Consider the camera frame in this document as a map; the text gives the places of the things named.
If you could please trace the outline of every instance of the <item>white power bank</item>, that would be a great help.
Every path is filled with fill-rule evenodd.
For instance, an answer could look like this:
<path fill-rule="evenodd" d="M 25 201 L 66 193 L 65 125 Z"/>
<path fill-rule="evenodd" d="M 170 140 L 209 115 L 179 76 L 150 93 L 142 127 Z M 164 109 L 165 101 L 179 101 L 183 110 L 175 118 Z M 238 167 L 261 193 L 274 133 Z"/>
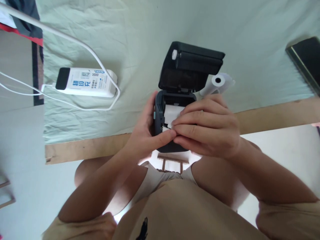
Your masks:
<path fill-rule="evenodd" d="M 113 81 L 117 83 L 117 75 L 107 70 Z M 53 84 L 59 92 L 94 96 L 114 97 L 116 87 L 108 79 L 102 69 L 93 68 L 60 68 L 56 84 Z"/>

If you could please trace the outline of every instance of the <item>charging cable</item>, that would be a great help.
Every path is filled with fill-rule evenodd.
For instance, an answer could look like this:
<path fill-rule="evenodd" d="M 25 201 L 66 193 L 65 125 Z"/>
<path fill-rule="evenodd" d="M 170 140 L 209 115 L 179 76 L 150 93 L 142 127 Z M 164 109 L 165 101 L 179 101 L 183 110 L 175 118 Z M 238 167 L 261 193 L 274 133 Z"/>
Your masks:
<path fill-rule="evenodd" d="M 22 13 L 22 12 L 16 10 L 16 9 L 14 9 L 14 8 L 12 8 L 12 7 L 4 4 L 4 3 L 0 3 L 0 9 L 3 10 L 4 12 L 9 13 L 10 15 L 12 15 L 12 16 L 14 16 L 14 17 L 16 17 L 16 18 L 19 18 L 19 19 L 21 19 L 21 20 L 23 20 L 23 21 L 25 21 L 25 22 L 31 23 L 32 25 L 35 25 L 35 26 L 41 28 L 43 31 L 51 32 L 51 33 L 53 33 L 53 34 L 55 34 L 55 35 L 57 35 L 57 36 L 59 36 L 59 37 L 62 37 L 62 38 L 65 38 L 65 39 L 67 39 L 67 40 L 69 40 L 69 41 L 71 41 L 71 42 L 77 43 L 77 44 L 81 45 L 82 47 L 84 47 L 85 49 L 87 49 L 87 50 L 93 55 L 93 57 L 97 60 L 97 62 L 99 63 L 100 67 L 101 67 L 102 70 L 105 72 L 105 74 L 107 74 L 107 77 L 108 77 L 108 79 L 110 79 L 111 83 L 116 87 L 116 89 L 117 89 L 117 96 L 116 96 L 116 98 L 114 99 L 114 101 L 112 102 L 112 104 L 111 104 L 111 106 L 110 106 L 109 108 L 91 108 L 91 109 L 88 108 L 88 109 L 87 109 L 87 108 L 81 108 L 81 107 L 79 107 L 79 106 L 73 105 L 73 104 L 68 103 L 68 102 L 66 102 L 66 101 L 63 101 L 63 100 L 59 100 L 59 99 L 50 97 L 50 96 L 48 96 L 47 94 L 43 93 L 43 87 L 44 87 L 44 86 L 47 86 L 48 84 L 43 85 L 43 87 L 41 88 L 41 91 L 40 91 L 40 90 L 38 90 L 38 89 L 36 89 L 36 88 L 34 88 L 34 87 L 32 87 L 32 86 L 24 83 L 24 82 L 21 82 L 21 81 L 15 79 L 15 78 L 13 78 L 13 77 L 10 77 L 10 76 L 8 76 L 8 75 L 0 72 L 0 74 L 6 76 L 6 77 L 8 77 L 8 78 L 10 78 L 10 79 L 12 79 L 12 80 L 14 80 L 14 81 L 16 81 L 16 82 L 19 82 L 19 83 L 21 83 L 21 84 L 23 84 L 23 85 L 25 85 L 25 86 L 27 86 L 27 87 L 29 87 L 29 88 L 32 88 L 33 90 L 35 90 L 35 91 L 37 91 L 37 92 L 39 92 L 39 93 L 36 93 L 36 94 L 19 93 L 19 92 L 13 91 L 12 89 L 7 88 L 6 86 L 4 86 L 4 85 L 1 84 L 1 83 L 0 83 L 0 86 L 4 87 L 5 89 L 9 90 L 10 92 L 17 93 L 17 94 L 21 94 L 21 95 L 26 95 L 26 96 L 39 96 L 39 95 L 44 95 L 44 96 L 46 96 L 46 97 L 48 97 L 48 98 L 57 100 L 57 101 L 59 101 L 59 102 L 66 103 L 66 104 L 68 104 L 68 105 L 70 105 L 70 106 L 72 106 L 72 107 L 75 107 L 75 108 L 77 108 L 77 109 L 79 109 L 79 110 L 83 110 L 83 111 L 109 111 L 109 110 L 113 107 L 113 105 L 117 102 L 118 98 L 120 97 L 120 89 L 119 89 L 119 87 L 117 86 L 117 84 L 113 81 L 112 77 L 110 76 L 110 74 L 108 73 L 108 71 L 106 70 L 106 68 L 103 66 L 101 60 L 99 59 L 99 57 L 98 57 L 97 54 L 93 51 L 92 48 L 90 48 L 87 44 L 85 44 L 84 42 L 78 40 L 77 38 L 72 37 L 72 36 L 70 36 L 70 35 L 68 35 L 68 34 L 66 34 L 66 33 L 63 33 L 63 32 L 61 32 L 61 31 L 59 31 L 59 30 L 57 30 L 57 29 L 55 29 L 55 28 L 49 27 L 49 26 L 45 25 L 44 23 L 38 21 L 37 19 L 34 19 L 34 18 L 28 16 L 27 14 L 24 14 L 24 13 Z"/>

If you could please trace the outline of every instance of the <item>portable thermal printer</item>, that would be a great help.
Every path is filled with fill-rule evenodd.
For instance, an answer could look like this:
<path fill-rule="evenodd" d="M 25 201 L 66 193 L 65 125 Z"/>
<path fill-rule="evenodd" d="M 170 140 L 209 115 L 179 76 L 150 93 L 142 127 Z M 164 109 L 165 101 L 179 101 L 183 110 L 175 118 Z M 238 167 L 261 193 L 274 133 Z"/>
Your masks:
<path fill-rule="evenodd" d="M 206 85 L 208 75 L 216 75 L 225 54 L 181 42 L 173 42 L 163 62 L 156 96 L 154 125 L 155 135 L 162 133 L 165 124 L 166 105 L 185 107 L 197 100 L 194 92 Z M 161 153 L 185 152 L 171 141 L 158 149 Z"/>

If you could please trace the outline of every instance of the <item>shorts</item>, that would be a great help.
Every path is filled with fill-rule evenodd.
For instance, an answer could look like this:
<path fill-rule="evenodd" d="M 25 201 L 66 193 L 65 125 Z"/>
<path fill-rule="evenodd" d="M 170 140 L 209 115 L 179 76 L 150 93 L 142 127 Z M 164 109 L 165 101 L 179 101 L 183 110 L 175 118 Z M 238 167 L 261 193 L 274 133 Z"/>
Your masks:
<path fill-rule="evenodd" d="M 118 223 L 122 216 L 130 210 L 130 208 L 139 202 L 141 199 L 148 197 L 151 193 L 158 189 L 158 186 L 165 181 L 171 179 L 184 179 L 193 182 L 197 185 L 191 172 L 191 166 L 184 170 L 181 174 L 175 172 L 159 172 L 148 161 L 144 162 L 141 166 L 148 168 L 147 174 L 142 181 L 138 191 L 133 196 L 132 200 L 125 206 L 125 208 L 114 216 L 115 221 Z"/>

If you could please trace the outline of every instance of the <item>hand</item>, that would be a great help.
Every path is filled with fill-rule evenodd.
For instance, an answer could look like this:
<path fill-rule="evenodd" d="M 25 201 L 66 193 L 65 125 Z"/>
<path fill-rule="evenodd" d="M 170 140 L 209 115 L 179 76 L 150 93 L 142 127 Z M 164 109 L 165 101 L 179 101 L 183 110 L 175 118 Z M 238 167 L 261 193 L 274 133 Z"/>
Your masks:
<path fill-rule="evenodd" d="M 148 99 L 131 137 L 124 147 L 137 160 L 146 158 L 152 151 L 168 144 L 177 136 L 174 130 L 167 130 L 155 137 L 152 137 L 150 133 L 150 127 L 153 124 L 154 101 L 157 93 L 154 92 Z"/>
<path fill-rule="evenodd" d="M 174 142 L 195 153 L 229 158 L 239 151 L 239 122 L 220 94 L 189 104 L 172 125 L 180 134 Z"/>

